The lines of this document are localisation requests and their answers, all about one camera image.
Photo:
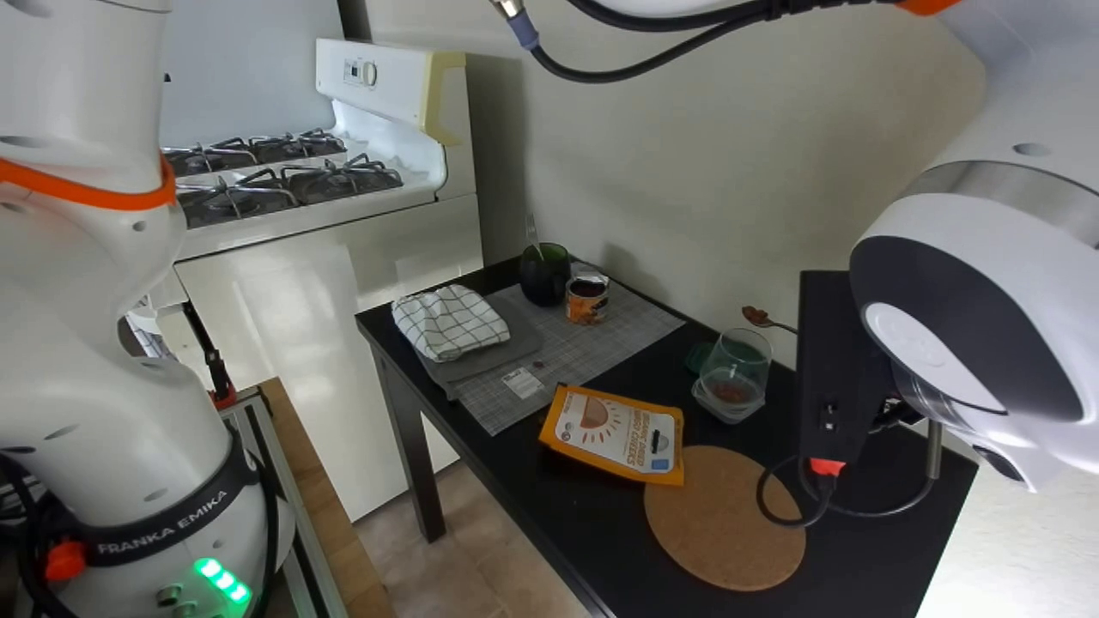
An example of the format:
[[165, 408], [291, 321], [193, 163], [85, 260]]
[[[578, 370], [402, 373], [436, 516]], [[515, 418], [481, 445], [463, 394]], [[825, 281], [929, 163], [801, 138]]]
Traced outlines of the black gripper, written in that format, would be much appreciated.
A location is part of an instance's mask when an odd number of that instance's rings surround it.
[[893, 394], [885, 354], [862, 325], [845, 270], [803, 270], [796, 312], [796, 418], [811, 463], [855, 463]]

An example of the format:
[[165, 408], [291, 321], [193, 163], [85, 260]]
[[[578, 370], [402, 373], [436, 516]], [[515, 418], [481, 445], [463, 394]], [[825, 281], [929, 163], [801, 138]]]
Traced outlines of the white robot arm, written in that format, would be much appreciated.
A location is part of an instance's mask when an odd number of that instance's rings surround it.
[[[942, 16], [994, 80], [989, 105], [945, 152], [989, 163], [987, 194], [934, 176], [855, 243], [847, 284], [874, 343], [957, 410], [1001, 416], [997, 450], [1026, 485], [1096, 463], [1096, 228], [1020, 179], [1096, 199], [1096, 0], [885, 0]], [[276, 560], [272, 494], [177, 367], [118, 354], [118, 317], [182, 241], [157, 152], [163, 34], [173, 0], [0, 2], [0, 317], [4, 441], [91, 532], [91, 565], [53, 581], [63, 614], [148, 618], [201, 543], [229, 565]]]

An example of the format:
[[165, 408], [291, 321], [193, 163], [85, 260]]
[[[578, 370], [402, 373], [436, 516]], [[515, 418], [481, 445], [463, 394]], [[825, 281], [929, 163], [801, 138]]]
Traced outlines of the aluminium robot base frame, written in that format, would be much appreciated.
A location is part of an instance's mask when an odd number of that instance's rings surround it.
[[227, 421], [276, 468], [297, 516], [291, 552], [272, 581], [259, 618], [395, 618], [393, 592], [358, 539], [282, 382], [269, 378], [244, 389]]

